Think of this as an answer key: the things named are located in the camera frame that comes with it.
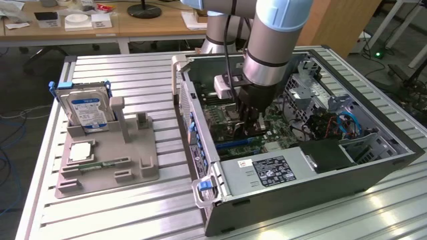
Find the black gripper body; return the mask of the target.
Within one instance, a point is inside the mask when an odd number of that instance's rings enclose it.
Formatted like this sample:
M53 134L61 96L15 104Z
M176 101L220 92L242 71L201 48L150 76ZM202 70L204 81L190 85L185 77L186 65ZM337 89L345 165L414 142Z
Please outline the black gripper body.
M242 85L238 90L238 114L253 112L265 114L266 107L272 104L277 85L261 86L256 84Z

